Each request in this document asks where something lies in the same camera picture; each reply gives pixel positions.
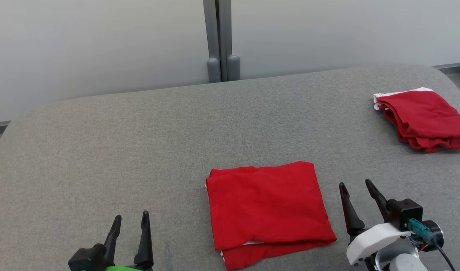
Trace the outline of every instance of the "stack of folded cloth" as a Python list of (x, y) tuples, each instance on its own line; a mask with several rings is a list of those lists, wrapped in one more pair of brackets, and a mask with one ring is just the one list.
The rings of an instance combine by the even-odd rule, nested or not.
[(460, 149), (460, 115), (432, 89), (377, 93), (374, 103), (397, 128), (398, 139), (414, 149)]
[(337, 240), (312, 163), (213, 169), (206, 186), (215, 250), (228, 271)]

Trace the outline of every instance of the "folded red cloth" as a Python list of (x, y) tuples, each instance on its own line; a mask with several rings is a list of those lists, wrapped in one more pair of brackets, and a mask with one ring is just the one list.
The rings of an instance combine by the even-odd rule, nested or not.
[(312, 163), (213, 169), (206, 185), (215, 250), (229, 271), (337, 240)]
[(423, 152), (460, 149), (460, 115), (428, 88), (374, 94), (375, 108), (397, 128), (397, 137)]

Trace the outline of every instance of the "white fabric edge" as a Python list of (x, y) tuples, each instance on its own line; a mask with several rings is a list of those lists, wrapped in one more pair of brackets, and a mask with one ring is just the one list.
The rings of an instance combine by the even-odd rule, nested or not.
[(391, 92), (391, 93), (374, 93), (372, 96), (374, 98), (374, 109), (375, 110), (380, 110), (380, 106), (381, 104), (377, 102), (377, 98), (379, 97), (385, 97), (385, 96), (392, 96), (392, 95), (395, 95), (395, 94), (400, 94), (400, 93), (404, 93), (404, 92), (409, 92), (409, 91), (432, 91), (434, 92), (432, 89), (430, 88), (426, 88), (426, 87), (420, 87), (420, 88), (416, 88), (416, 89), (412, 89), (412, 90), (407, 90), (407, 91), (399, 91), (399, 92)]

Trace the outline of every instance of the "white panel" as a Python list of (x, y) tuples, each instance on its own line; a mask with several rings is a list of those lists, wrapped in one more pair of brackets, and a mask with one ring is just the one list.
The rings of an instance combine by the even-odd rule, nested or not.
[(241, 78), (460, 62), (460, 0), (232, 0)]
[(208, 81), (202, 0), (0, 0), (0, 122), (55, 100)]

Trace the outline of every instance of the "dark red fabric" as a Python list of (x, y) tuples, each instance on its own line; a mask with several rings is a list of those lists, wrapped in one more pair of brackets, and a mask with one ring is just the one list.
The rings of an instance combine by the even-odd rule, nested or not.
[(377, 98), (401, 142), (423, 152), (460, 149), (460, 115), (434, 91), (407, 91)]
[(312, 163), (213, 169), (206, 184), (215, 250), (229, 271), (337, 240)]

